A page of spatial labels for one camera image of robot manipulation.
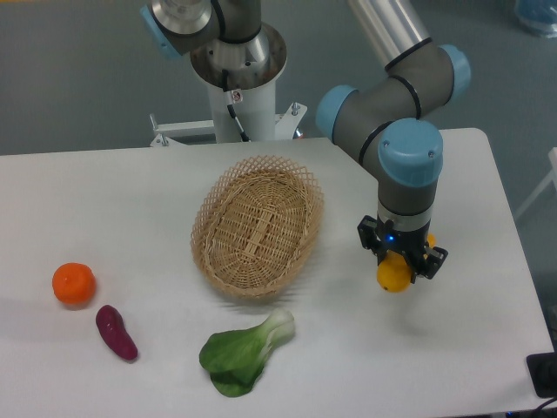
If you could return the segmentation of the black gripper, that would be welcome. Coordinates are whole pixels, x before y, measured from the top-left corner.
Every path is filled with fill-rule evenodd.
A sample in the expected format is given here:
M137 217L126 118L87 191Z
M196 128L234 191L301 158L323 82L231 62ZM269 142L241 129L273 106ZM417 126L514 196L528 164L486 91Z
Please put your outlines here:
M430 223L427 223L417 230L400 231L394 228L392 220L384 222L378 219L377 224L375 218L366 215L357 230L362 247L377 253L378 262L382 262L389 253L404 257L412 271L410 282L414 284L418 277L431 280L448 256L445 248L434 246L429 226Z

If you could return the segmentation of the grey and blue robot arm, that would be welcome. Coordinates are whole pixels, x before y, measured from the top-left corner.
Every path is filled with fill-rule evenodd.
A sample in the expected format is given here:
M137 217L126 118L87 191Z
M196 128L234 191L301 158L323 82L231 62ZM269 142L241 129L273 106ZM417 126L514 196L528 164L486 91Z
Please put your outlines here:
M431 279L447 251L428 232L443 166L443 139L425 115L470 83L466 56L437 45L407 1L352 1L386 79L370 91L348 85L319 102L316 124L378 182L378 209L363 218L360 241L381 273L402 284ZM282 36L265 24L258 1L150 1L140 11L167 57L188 56L205 83L216 139L273 140L275 83L286 63Z

